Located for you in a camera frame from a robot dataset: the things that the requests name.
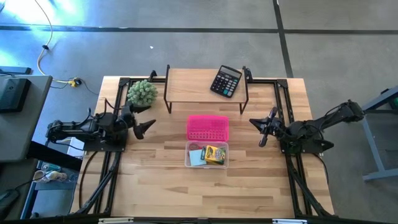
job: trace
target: small cactus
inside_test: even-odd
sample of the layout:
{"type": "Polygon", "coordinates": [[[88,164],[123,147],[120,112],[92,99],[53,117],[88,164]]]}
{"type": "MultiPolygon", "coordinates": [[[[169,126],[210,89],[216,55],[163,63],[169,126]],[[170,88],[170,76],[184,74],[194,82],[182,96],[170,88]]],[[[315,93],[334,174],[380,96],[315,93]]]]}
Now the small cactus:
{"type": "Polygon", "coordinates": [[[150,106],[156,100],[157,90],[153,83],[147,80],[133,84],[127,94],[129,101],[137,106],[150,106]]]}

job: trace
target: calculator display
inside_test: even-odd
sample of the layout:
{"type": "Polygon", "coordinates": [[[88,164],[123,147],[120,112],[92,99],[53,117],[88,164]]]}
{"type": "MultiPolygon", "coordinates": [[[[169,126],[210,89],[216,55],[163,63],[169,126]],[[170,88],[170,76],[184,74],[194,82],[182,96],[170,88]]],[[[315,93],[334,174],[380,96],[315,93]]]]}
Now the calculator display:
{"type": "Polygon", "coordinates": [[[223,73],[225,73],[226,75],[227,75],[227,74],[228,74],[228,75],[232,75],[232,76],[234,76],[234,77],[236,77],[236,78],[240,78],[240,77],[241,77],[241,74],[240,74],[240,73],[234,72],[234,71],[229,70],[229,69],[227,69],[227,68],[225,68],[225,67],[222,67],[220,71],[223,72],[223,73]]]}

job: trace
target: clear plastic container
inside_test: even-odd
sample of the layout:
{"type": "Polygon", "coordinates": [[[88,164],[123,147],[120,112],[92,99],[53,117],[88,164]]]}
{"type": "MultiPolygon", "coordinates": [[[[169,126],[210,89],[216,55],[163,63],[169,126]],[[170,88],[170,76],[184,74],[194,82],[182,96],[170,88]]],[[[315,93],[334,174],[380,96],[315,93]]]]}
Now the clear plastic container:
{"type": "Polygon", "coordinates": [[[228,168],[228,160],[229,160],[229,151],[228,151],[228,143],[226,142],[219,142],[219,141],[188,141],[187,144],[185,145],[185,166],[186,167],[191,167],[191,168],[204,168],[204,169],[227,169],[228,168]],[[196,149],[190,149],[191,144],[196,144],[197,148],[196,149]],[[224,165],[211,165],[211,164],[205,164],[205,165],[200,165],[200,166],[191,166],[191,160],[189,156],[189,152],[191,150],[200,150],[202,149],[203,146],[214,146],[214,147],[225,147],[225,160],[224,160],[224,165]]]}

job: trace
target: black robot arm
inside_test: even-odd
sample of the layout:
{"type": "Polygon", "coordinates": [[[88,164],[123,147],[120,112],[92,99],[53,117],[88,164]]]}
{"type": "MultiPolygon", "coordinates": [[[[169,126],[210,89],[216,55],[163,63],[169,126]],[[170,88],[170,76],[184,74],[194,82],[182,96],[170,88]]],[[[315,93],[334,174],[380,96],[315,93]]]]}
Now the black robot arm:
{"type": "Polygon", "coordinates": [[[273,108],[270,115],[264,119],[250,119],[249,121],[263,134],[259,146],[264,147],[268,134],[275,136],[285,144],[286,153],[320,153],[331,147],[333,143],[323,138],[322,131],[340,122],[360,121],[364,117],[361,107],[351,100],[342,103],[323,117],[316,120],[295,121],[288,127],[276,118],[277,108],[273,108]]]}
{"type": "Polygon", "coordinates": [[[144,133],[152,126],[156,120],[137,124],[134,113],[140,113],[147,107],[134,107],[128,102],[121,108],[121,115],[113,113],[101,113],[95,116],[89,115],[79,123],[54,121],[48,125],[46,137],[56,142],[65,138],[75,137],[83,142],[97,141],[108,144],[117,144],[121,138],[121,133],[129,128],[133,128],[137,139],[143,139],[144,133]]]}

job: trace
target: pink basket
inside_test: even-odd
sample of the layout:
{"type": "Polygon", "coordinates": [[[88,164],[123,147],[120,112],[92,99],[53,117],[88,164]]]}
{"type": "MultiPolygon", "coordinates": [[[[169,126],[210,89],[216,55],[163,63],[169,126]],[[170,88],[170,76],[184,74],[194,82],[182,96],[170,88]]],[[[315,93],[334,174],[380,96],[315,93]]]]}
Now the pink basket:
{"type": "Polygon", "coordinates": [[[190,115],[187,121],[187,139],[201,141],[228,141],[228,117],[190,115]]]}

